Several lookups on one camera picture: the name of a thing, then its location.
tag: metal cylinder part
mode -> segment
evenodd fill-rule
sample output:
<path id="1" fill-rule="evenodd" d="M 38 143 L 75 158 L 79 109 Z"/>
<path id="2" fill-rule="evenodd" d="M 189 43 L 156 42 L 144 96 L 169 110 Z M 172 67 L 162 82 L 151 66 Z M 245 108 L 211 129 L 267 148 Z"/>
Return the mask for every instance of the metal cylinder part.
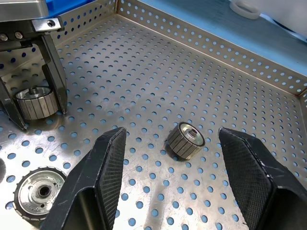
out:
<path id="1" fill-rule="evenodd" d="M 49 87 L 31 87 L 15 95 L 25 120 L 48 117 L 59 110 L 54 92 Z"/>
<path id="2" fill-rule="evenodd" d="M 26 220 L 44 220 L 65 181 L 65 174 L 52 168 L 38 168 L 24 176 L 14 192 L 14 208 Z"/>
<path id="3" fill-rule="evenodd" d="M 179 123 L 168 135 L 168 144 L 175 154 L 190 159 L 205 145 L 202 134 L 186 122 Z"/>

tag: blue surface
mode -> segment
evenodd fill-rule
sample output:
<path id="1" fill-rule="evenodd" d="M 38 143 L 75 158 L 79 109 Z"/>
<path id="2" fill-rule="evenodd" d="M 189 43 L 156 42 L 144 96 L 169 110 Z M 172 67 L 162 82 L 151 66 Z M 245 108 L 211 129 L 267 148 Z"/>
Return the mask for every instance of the blue surface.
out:
<path id="1" fill-rule="evenodd" d="M 228 0 L 141 0 L 152 7 L 307 75 L 307 43 L 264 18 L 234 13 Z"/>
<path id="2" fill-rule="evenodd" d="M 46 3 L 49 17 L 54 17 L 92 1 L 94 0 L 46 0 Z"/>

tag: gear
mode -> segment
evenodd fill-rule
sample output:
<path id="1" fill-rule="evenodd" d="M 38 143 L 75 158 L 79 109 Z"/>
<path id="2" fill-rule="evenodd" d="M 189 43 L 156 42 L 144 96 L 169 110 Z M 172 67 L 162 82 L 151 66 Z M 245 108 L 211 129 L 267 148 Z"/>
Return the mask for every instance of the gear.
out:
<path id="1" fill-rule="evenodd" d="M 14 209 L 27 221 L 44 220 L 65 179 L 66 175 L 53 167 L 30 171 L 14 191 Z"/>

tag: grooved metal roller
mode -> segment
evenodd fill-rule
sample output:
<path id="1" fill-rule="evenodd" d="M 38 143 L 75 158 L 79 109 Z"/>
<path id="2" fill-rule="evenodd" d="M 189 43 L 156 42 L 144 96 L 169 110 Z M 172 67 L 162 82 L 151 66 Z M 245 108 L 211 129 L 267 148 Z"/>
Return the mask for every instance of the grooved metal roller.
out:
<path id="1" fill-rule="evenodd" d="M 168 144 L 175 154 L 190 159 L 205 145 L 202 134 L 186 122 L 179 123 L 168 135 Z"/>
<path id="2" fill-rule="evenodd" d="M 25 120 L 48 117 L 59 110 L 54 92 L 49 87 L 32 87 L 20 91 L 15 99 Z"/>

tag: perforated metal tray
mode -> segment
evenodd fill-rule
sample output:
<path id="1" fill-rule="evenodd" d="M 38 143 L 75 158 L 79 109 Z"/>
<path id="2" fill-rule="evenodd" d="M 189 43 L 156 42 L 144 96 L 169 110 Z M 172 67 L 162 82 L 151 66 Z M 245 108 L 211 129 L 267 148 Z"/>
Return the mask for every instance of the perforated metal tray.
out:
<path id="1" fill-rule="evenodd" d="M 253 72 L 251 59 L 262 63 L 259 73 L 284 73 L 281 79 L 289 84 L 288 76 L 296 80 L 304 76 L 242 48 L 231 66 L 231 60 L 218 58 L 224 49 L 235 57 L 239 47 L 233 44 L 205 31 L 197 33 L 197 28 L 137 1 L 120 2 L 119 14 L 113 14 L 114 8 L 116 2 L 96 1 L 69 12 L 63 15 L 67 35 L 52 35 L 67 74 L 67 115 L 32 122 L 25 132 L 0 115 L 0 157 L 5 164 L 1 228 L 35 229 L 12 208 L 13 191 L 22 176 L 42 166 L 68 174 L 99 135 L 121 126 L 127 128 L 128 137 L 115 230 L 247 230 L 228 184 L 217 136 L 220 126 L 260 138 L 307 186 L 300 101 L 279 82 L 265 82 L 258 70 Z M 183 40 L 177 32 L 179 42 L 178 35 L 166 37 L 171 30 L 166 24 L 181 34 L 193 32 L 198 45 L 193 40 L 187 46 L 191 35 Z M 208 53 L 197 50 L 207 38 L 213 42 L 206 45 Z M 219 46 L 220 54 L 210 51 L 214 46 Z M 44 79 L 37 51 L 25 52 L 31 58 L 19 66 L 10 61 L 22 51 L 1 54 L 8 68 L 2 70 L 3 79 L 12 91 Z M 245 61 L 251 70 L 244 72 L 238 63 Z M 304 89 L 302 83 L 293 82 L 292 93 Z M 180 121 L 192 123 L 206 138 L 206 146 L 189 161 L 178 161 L 165 150 L 169 131 Z"/>

